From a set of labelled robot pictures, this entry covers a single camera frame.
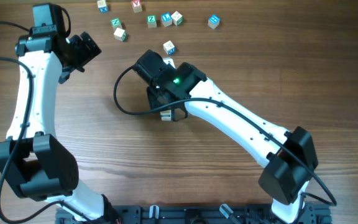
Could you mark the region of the white block blue side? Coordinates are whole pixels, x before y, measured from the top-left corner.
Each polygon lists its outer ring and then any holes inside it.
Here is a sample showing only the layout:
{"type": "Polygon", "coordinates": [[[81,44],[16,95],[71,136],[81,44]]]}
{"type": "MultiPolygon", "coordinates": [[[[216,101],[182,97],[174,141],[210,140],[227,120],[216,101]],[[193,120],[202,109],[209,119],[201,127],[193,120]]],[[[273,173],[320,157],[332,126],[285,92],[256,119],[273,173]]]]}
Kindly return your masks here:
{"type": "Polygon", "coordinates": [[[172,121],[171,117],[161,117],[162,121],[172,121]]]}

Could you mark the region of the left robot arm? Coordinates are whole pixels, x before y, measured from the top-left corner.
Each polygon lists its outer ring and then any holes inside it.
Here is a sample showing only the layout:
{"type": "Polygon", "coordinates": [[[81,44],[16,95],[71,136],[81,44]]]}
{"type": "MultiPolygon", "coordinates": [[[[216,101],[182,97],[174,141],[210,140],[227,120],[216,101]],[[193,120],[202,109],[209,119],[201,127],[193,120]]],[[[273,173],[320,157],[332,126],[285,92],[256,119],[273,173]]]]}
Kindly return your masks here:
{"type": "Polygon", "coordinates": [[[20,83],[6,140],[0,142],[0,183],[20,198],[58,205],[80,223],[120,223],[102,194],[79,178],[74,156],[57,140],[57,86],[83,71],[100,48],[86,32],[71,35],[67,11],[52,3],[33,7],[34,26],[16,44],[20,83]]]}

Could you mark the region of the white block bird picture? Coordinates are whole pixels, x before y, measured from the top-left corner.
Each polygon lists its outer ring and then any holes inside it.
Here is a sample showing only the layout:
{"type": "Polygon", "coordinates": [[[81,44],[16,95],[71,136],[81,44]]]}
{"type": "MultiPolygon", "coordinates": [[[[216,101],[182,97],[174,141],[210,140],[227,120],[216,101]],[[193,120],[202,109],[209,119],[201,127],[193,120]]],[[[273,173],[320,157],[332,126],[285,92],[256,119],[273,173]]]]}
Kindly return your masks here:
{"type": "Polygon", "coordinates": [[[171,118],[172,117],[172,112],[171,112],[171,110],[165,110],[165,111],[161,111],[160,112],[160,116],[161,116],[161,118],[171,118]]]}

